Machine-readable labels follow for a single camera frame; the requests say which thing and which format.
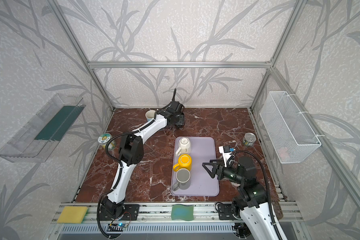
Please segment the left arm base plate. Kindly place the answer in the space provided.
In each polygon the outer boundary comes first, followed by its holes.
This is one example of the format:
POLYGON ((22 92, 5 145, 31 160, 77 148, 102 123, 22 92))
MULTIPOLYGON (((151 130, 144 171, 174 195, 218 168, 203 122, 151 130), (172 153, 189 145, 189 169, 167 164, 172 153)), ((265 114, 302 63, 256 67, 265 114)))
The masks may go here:
POLYGON ((140 205, 127 204, 117 207, 100 206, 98 219, 100 221, 122 220, 122 221, 136 221, 139 215, 140 205))

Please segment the white upside-down mug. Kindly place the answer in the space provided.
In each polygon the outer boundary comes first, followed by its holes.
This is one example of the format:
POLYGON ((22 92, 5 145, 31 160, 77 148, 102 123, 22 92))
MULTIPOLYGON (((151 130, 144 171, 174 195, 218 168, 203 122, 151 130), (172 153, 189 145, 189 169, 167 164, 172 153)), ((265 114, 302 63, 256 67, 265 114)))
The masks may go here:
POLYGON ((176 156, 190 154, 191 153, 191 141, 189 138, 181 138, 179 141, 178 149, 175 151, 176 156))

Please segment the grey mug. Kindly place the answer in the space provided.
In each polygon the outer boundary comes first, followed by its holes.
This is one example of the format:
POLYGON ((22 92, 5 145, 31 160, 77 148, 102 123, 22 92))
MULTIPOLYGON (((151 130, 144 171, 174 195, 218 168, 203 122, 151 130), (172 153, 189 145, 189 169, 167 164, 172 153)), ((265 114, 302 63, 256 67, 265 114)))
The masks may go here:
POLYGON ((186 190, 191 185, 191 173, 187 169, 180 169, 176 172, 176 180, 172 185, 172 190, 186 190))

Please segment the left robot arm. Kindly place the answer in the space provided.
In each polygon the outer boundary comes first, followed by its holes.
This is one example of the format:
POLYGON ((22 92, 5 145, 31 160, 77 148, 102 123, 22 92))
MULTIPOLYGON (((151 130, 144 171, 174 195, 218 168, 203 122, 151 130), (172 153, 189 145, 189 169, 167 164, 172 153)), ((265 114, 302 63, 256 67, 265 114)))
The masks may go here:
POLYGON ((172 100, 163 108, 154 113, 154 117, 139 128, 119 134, 110 139, 110 142, 120 138, 119 156, 114 157, 109 152, 109 142, 106 143, 106 155, 118 163, 111 189, 102 194, 97 206, 97 220, 100 214, 106 213, 111 219, 119 219, 124 214, 126 191, 132 173, 144 157, 144 144, 158 131, 174 126, 180 128, 185 124, 184 105, 175 100, 177 90, 174 90, 172 100))

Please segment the light blue mug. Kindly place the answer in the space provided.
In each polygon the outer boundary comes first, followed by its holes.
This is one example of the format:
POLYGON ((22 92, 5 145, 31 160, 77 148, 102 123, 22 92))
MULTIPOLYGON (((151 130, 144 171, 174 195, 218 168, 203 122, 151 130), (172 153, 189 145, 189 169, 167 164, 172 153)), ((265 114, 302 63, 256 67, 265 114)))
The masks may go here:
POLYGON ((155 110, 148 110, 145 113, 145 117, 147 119, 147 122, 150 122, 150 121, 154 120, 155 117, 156 117, 156 111, 155 110))

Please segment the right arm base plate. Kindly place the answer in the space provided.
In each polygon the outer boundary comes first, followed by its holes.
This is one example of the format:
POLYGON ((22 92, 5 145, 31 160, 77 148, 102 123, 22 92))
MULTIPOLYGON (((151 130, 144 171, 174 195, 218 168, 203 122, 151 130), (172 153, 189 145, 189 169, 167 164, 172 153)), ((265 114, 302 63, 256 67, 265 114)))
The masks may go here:
POLYGON ((215 203, 215 210, 219 215, 219 220, 237 220, 242 221, 243 219, 240 217, 240 211, 244 209, 249 209, 246 203, 238 204, 238 203, 215 203))

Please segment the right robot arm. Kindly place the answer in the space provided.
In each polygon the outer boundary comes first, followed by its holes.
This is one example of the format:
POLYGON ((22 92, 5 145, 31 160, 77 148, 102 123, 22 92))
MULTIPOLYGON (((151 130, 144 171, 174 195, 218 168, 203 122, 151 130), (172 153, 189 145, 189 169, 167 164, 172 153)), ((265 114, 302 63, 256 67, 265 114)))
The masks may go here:
POLYGON ((255 240, 286 240, 271 199, 267 171, 249 151, 229 153, 227 163, 210 160, 202 163, 211 178, 227 179, 238 184, 239 195, 232 201, 232 215, 244 222, 233 226, 237 234, 252 235, 255 240))

